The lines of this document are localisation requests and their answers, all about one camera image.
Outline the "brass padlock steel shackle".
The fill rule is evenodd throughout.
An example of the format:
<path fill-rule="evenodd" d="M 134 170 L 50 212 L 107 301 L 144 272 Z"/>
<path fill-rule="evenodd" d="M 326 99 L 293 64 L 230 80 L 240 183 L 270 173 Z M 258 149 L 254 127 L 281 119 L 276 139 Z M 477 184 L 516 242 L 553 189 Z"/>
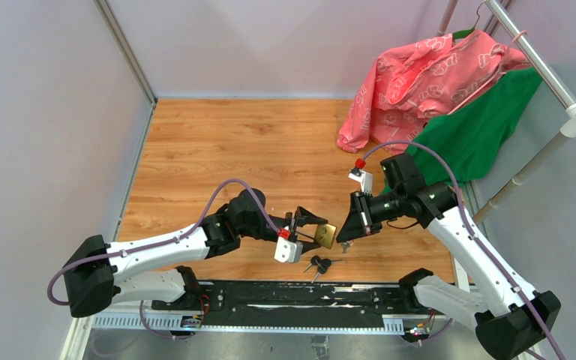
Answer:
<path fill-rule="evenodd" d="M 318 224 L 312 235 L 299 231 L 297 233 L 307 239 L 313 240 L 313 242 L 318 244 L 320 247 L 331 249 L 333 243 L 335 242 L 336 230 L 336 226 L 331 225 L 330 223 L 326 223 Z"/>

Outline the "small brass key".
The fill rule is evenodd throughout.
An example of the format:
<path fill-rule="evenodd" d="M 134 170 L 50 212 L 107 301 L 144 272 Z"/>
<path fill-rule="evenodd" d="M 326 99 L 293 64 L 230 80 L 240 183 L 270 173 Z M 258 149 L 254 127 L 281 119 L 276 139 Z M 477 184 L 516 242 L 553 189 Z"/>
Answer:
<path fill-rule="evenodd" d="M 340 243 L 342 253 L 345 254 L 348 249 L 353 245 L 353 241 L 344 241 Z"/>

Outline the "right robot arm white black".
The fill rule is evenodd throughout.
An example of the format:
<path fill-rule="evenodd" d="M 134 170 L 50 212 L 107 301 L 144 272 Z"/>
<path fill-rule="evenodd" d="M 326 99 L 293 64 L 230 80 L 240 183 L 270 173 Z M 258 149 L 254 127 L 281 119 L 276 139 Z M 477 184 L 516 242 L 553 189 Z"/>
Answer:
<path fill-rule="evenodd" d="M 379 165 L 390 188 L 380 195 L 371 192 L 365 159 L 349 171 L 361 189 L 350 194 L 337 242 L 376 235 L 386 221 L 413 218 L 448 248 L 477 287 L 466 291 L 419 268 L 398 281 L 401 308 L 412 314 L 431 308 L 449 316 L 473 330 L 494 359 L 513 359 L 549 339 L 560 300 L 551 291 L 538 291 L 500 256 L 474 224 L 459 191 L 444 181 L 428 184 L 407 153 Z"/>

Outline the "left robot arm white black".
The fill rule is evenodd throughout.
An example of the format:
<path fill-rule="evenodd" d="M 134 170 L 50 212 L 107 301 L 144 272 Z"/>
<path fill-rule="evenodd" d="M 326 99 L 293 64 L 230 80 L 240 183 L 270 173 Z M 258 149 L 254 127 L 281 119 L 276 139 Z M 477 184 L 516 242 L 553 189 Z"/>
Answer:
<path fill-rule="evenodd" d="M 200 285 L 183 264 L 228 254 L 245 237 L 275 243 L 274 259 L 280 263 L 296 263 L 304 252 L 319 247 L 315 241 L 299 241 L 297 230 L 322 227 L 326 219 L 301 206 L 275 217 L 265 212 L 265 204 L 261 190 L 243 190 L 197 225 L 174 232 L 126 242 L 88 237 L 64 265 L 70 315 L 89 317 L 134 301 L 175 303 L 190 310 L 200 300 Z"/>

